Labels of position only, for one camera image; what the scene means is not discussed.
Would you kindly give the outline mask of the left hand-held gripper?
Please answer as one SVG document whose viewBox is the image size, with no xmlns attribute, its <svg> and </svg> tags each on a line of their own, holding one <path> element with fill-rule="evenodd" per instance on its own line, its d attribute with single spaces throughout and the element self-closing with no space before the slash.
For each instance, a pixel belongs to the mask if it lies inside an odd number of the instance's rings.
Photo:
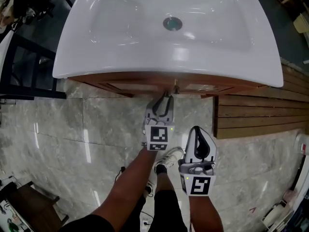
<svg viewBox="0 0 309 232">
<path fill-rule="evenodd" d="M 146 106 L 144 131 L 148 151 L 166 151 L 175 130 L 174 97 L 168 92 L 156 95 Z"/>
</svg>

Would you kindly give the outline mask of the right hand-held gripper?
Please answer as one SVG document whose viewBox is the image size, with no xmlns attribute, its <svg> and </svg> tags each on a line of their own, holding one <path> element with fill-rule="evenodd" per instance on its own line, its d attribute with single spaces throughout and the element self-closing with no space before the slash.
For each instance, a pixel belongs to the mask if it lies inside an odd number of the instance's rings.
<svg viewBox="0 0 309 232">
<path fill-rule="evenodd" d="M 199 126 L 191 128 L 185 161 L 178 161 L 182 189 L 186 195 L 209 196 L 216 179 L 216 150 L 216 144 L 205 130 Z"/>
</svg>

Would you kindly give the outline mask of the person's right forearm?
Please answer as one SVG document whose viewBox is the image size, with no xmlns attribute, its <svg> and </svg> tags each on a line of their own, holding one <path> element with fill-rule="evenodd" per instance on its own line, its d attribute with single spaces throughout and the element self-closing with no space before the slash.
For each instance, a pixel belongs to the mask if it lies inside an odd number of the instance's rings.
<svg viewBox="0 0 309 232">
<path fill-rule="evenodd" d="M 221 218 L 209 196 L 189 196 L 189 203 L 195 232 L 224 232 Z"/>
</svg>

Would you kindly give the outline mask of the person's left forearm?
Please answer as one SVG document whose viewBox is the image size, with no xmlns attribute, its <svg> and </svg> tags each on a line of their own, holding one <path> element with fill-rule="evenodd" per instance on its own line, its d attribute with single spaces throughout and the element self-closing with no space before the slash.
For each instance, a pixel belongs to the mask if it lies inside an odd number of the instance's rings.
<svg viewBox="0 0 309 232">
<path fill-rule="evenodd" d="M 108 221 L 115 232 L 120 231 L 143 194 L 156 156 L 156 151 L 143 148 L 118 177 L 106 200 L 93 212 Z"/>
</svg>

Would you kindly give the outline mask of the wooden sink cabinet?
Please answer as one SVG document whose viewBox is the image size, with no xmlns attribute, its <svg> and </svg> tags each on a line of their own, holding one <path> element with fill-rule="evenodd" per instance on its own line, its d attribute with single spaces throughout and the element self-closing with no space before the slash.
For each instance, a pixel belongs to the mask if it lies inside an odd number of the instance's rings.
<svg viewBox="0 0 309 232">
<path fill-rule="evenodd" d="M 197 84 L 212 84 L 234 87 L 233 90 L 226 94 L 236 94 L 241 91 L 255 90 L 263 87 L 263 84 L 240 80 L 231 77 L 194 74 L 194 73 L 179 73 L 179 72 L 115 72 L 115 73 L 97 73 L 89 75 L 80 75 L 71 77 L 70 80 L 90 80 L 90 81 L 112 81 L 115 80 L 119 83 L 146 83 L 146 84 L 166 84 L 172 85 L 170 94 L 173 94 L 175 80 L 186 81 Z"/>
</svg>

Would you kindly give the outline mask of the white sink black stand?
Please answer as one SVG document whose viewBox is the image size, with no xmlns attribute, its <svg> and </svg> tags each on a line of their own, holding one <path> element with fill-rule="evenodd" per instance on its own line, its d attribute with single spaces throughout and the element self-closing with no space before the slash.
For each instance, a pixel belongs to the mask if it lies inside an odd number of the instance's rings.
<svg viewBox="0 0 309 232">
<path fill-rule="evenodd" d="M 13 62 L 18 47 L 24 48 L 35 54 L 34 67 L 29 87 L 11 84 Z M 56 90 L 57 79 L 55 78 L 52 78 L 53 82 L 52 88 L 50 90 L 36 87 L 40 59 L 42 57 L 46 57 L 49 60 L 55 60 L 56 54 L 55 52 L 14 33 L 4 60 L 4 65 L 2 68 L 0 68 L 0 99 L 3 98 L 30 101 L 34 100 L 35 97 L 66 99 L 67 95 L 65 92 Z"/>
</svg>

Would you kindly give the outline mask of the person's right shoe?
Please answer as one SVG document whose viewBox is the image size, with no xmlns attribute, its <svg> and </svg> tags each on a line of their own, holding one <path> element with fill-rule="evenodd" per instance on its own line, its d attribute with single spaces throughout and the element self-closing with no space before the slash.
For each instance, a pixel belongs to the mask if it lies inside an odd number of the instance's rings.
<svg viewBox="0 0 309 232">
<path fill-rule="evenodd" d="M 166 173 L 167 169 L 172 167 L 183 157 L 184 151 L 181 147 L 174 147 L 166 153 L 162 159 L 154 163 L 154 172 L 156 174 Z"/>
</svg>

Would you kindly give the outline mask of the person's right leg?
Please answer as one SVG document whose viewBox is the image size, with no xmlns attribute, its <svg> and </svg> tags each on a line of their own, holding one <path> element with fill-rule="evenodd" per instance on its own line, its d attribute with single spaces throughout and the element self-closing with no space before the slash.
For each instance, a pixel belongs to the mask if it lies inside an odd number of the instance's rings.
<svg viewBox="0 0 309 232">
<path fill-rule="evenodd" d="M 157 183 L 155 194 L 163 193 L 168 195 L 176 195 L 174 187 L 169 179 L 167 173 L 167 167 L 163 164 L 159 164 L 155 167 L 155 173 L 157 176 Z"/>
</svg>

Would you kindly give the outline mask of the person's black shorts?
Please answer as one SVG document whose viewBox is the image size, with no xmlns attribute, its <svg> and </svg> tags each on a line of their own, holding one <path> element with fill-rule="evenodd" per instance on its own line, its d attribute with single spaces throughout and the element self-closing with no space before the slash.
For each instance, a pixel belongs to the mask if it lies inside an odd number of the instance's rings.
<svg viewBox="0 0 309 232">
<path fill-rule="evenodd" d="M 140 232 L 140 213 L 146 198 L 142 195 L 119 232 Z M 154 196 L 154 218 L 148 232 L 188 232 L 175 191 L 161 190 Z"/>
</svg>

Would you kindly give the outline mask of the metal sink drain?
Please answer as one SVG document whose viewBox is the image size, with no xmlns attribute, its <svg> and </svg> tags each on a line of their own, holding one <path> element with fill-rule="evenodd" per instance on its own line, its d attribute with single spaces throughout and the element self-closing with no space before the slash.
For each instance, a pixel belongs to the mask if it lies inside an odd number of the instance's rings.
<svg viewBox="0 0 309 232">
<path fill-rule="evenodd" d="M 163 21 L 163 26 L 169 31 L 179 31 L 183 27 L 183 23 L 179 18 L 167 17 Z"/>
</svg>

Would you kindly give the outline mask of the white round appliance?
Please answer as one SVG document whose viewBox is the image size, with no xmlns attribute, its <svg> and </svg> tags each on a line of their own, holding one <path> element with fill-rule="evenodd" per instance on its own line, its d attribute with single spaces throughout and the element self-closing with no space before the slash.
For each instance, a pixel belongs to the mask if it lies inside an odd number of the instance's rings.
<svg viewBox="0 0 309 232">
<path fill-rule="evenodd" d="M 284 200 L 273 205 L 261 219 L 266 228 L 265 232 L 282 232 L 293 214 L 294 210 Z"/>
</svg>

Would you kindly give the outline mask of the pink bundle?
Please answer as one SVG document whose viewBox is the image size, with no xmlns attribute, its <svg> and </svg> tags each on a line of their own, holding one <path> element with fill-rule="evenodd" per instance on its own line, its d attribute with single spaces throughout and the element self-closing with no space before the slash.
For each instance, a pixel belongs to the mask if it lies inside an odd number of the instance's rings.
<svg viewBox="0 0 309 232">
<path fill-rule="evenodd" d="M 289 203 L 290 206 L 293 205 L 293 203 L 295 202 L 296 198 L 297 198 L 297 191 L 296 190 L 286 190 L 286 192 L 284 193 L 282 199 L 286 202 Z"/>
</svg>

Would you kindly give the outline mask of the person's black shirt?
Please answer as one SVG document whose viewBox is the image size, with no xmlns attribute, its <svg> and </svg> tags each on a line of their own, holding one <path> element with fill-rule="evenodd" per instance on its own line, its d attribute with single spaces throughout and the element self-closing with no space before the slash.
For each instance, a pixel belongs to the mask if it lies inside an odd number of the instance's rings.
<svg viewBox="0 0 309 232">
<path fill-rule="evenodd" d="M 58 232 L 115 232 L 115 230 L 106 219 L 88 215 L 64 225 Z"/>
</svg>

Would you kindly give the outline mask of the dark wooden stool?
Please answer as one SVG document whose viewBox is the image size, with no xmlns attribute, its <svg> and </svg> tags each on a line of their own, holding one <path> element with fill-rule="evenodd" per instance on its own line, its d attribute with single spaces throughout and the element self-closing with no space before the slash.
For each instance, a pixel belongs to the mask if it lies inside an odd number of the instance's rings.
<svg viewBox="0 0 309 232">
<path fill-rule="evenodd" d="M 11 182 L 0 190 L 0 200 L 6 200 L 31 231 L 58 232 L 70 218 L 68 215 L 60 218 L 56 212 L 54 206 L 60 198 L 50 198 L 37 191 L 33 185 L 30 181 L 18 187 Z"/>
</svg>

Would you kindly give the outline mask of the white mesh waste basket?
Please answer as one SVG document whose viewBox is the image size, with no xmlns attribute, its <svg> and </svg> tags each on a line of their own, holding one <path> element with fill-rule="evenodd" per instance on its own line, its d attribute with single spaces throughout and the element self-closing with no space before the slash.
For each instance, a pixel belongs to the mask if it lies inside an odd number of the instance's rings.
<svg viewBox="0 0 309 232">
<path fill-rule="evenodd" d="M 293 25 L 299 34 L 309 32 L 309 15 L 307 13 L 299 14 L 293 21 Z"/>
</svg>

